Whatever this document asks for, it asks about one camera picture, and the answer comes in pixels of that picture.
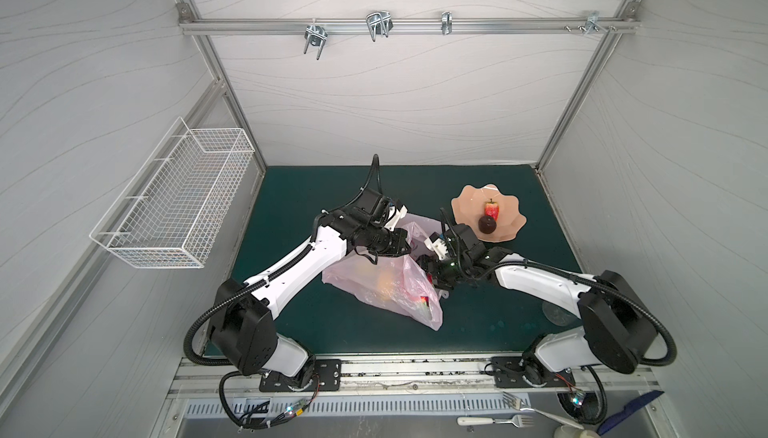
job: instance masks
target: aluminum rail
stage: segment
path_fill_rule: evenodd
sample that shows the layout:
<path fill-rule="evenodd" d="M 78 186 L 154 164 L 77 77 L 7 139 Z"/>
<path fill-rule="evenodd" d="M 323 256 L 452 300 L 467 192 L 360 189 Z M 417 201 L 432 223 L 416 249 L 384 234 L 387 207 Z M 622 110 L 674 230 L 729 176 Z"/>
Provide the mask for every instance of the aluminum rail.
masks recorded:
<path fill-rule="evenodd" d="M 588 26 L 587 18 L 478 18 L 452 19 L 451 34 L 459 35 L 517 35 L 576 33 Z M 598 18 L 592 33 L 634 33 L 639 21 L 621 18 Z M 329 35 L 368 35 L 364 19 L 305 19 L 305 20 L 191 20 L 179 26 L 185 35 L 304 35 L 309 25 L 321 26 Z M 441 19 L 392 18 L 393 35 L 441 35 Z"/>
<path fill-rule="evenodd" d="M 642 0 L 622 0 L 616 9 L 617 16 L 629 18 L 630 20 L 636 19 L 641 1 Z M 581 76 L 581 80 L 574 90 L 574 94 L 568 101 L 565 110 L 563 110 L 563 114 L 558 120 L 558 124 L 554 126 L 554 130 L 547 141 L 547 145 L 544 146 L 542 155 L 536 163 L 536 169 L 539 172 L 544 172 L 547 165 L 552 160 L 554 151 L 557 149 L 562 137 L 565 135 L 565 131 L 568 129 L 568 126 L 571 125 L 571 122 L 581 108 L 582 103 L 584 103 L 589 91 L 592 89 L 592 85 L 598 78 L 598 75 L 600 75 L 603 67 L 605 67 L 610 55 L 614 52 L 614 49 L 616 49 L 616 45 L 619 43 L 620 38 L 621 35 L 606 35 L 600 40 L 598 48 L 594 50 L 594 54 L 592 55 L 592 59 L 590 60 L 587 69 L 584 70 L 584 74 Z"/>

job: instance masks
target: red wire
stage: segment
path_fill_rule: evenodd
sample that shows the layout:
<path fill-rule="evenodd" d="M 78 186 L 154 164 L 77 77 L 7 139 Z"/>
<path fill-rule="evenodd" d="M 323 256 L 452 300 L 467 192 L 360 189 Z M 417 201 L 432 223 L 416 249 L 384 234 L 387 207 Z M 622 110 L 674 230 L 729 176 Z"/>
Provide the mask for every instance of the red wire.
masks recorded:
<path fill-rule="evenodd" d="M 571 382 L 569 382 L 568 380 L 566 380 L 565 378 L 563 378 L 563 376 L 562 376 L 560 373 L 556 373 L 556 374 L 554 374 L 554 375 L 555 375 L 556 377 L 560 378 L 562 381 L 564 381 L 564 382 L 565 382 L 565 384 L 566 384 L 566 385 L 568 385 L 568 389 L 569 389 L 569 390 L 570 390 L 571 388 L 575 388 L 576 390 L 578 390 L 578 388 L 576 387 L 576 385 L 572 384 Z"/>

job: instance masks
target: dark fruit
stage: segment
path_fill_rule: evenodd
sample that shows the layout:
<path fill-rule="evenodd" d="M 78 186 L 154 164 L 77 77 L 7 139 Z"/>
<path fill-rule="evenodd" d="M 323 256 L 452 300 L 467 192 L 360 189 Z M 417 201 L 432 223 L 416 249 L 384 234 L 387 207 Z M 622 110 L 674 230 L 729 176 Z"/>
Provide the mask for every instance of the dark fruit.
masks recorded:
<path fill-rule="evenodd" d="M 484 214 L 478 220 L 478 229 L 481 233 L 491 234 L 496 230 L 496 220 L 493 219 L 493 216 Z"/>

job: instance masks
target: strawberry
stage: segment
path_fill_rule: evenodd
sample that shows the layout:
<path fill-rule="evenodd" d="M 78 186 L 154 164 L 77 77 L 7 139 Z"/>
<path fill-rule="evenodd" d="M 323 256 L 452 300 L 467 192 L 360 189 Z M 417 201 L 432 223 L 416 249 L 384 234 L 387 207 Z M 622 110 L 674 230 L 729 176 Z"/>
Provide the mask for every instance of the strawberry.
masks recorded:
<path fill-rule="evenodd" d="M 498 220 L 498 203 L 491 200 L 485 204 L 485 214 L 494 220 Z"/>

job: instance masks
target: pink plastic bag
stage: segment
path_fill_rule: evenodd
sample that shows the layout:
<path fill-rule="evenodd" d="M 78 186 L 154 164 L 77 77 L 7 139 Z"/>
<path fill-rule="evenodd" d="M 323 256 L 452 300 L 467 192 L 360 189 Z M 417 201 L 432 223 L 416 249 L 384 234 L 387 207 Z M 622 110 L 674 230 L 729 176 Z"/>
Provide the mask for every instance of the pink plastic bag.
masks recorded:
<path fill-rule="evenodd" d="M 438 292 L 412 257 L 431 253 L 424 240 L 432 232 L 439 232 L 440 222 L 407 214 L 398 228 L 408 231 L 408 244 L 413 248 L 410 255 L 379 257 L 374 265 L 365 257 L 350 253 L 322 272 L 322 282 L 354 294 L 363 303 L 404 314 L 437 330 L 442 325 Z M 362 247 L 358 251 L 367 253 Z"/>

